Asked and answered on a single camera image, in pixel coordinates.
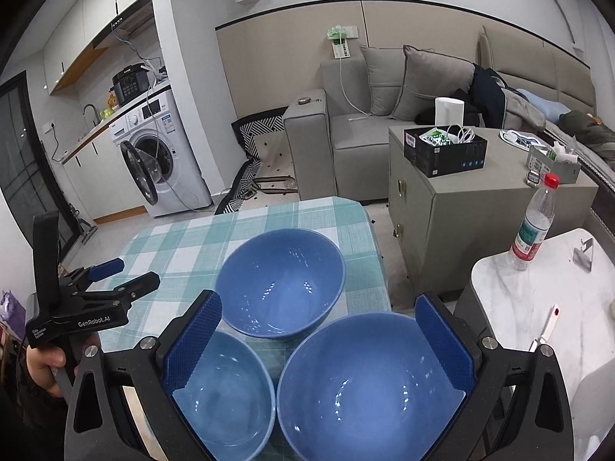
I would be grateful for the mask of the person's left hand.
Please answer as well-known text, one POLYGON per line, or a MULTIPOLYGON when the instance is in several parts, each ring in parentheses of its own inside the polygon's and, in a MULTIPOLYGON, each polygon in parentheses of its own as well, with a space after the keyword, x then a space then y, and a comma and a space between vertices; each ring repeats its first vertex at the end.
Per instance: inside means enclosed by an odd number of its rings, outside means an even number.
POLYGON ((26 349, 26 366, 29 376, 38 387, 43 388, 53 398, 61 398, 63 392, 56 382, 55 372, 64 368, 67 363, 65 352, 59 347, 41 345, 38 348, 26 349))

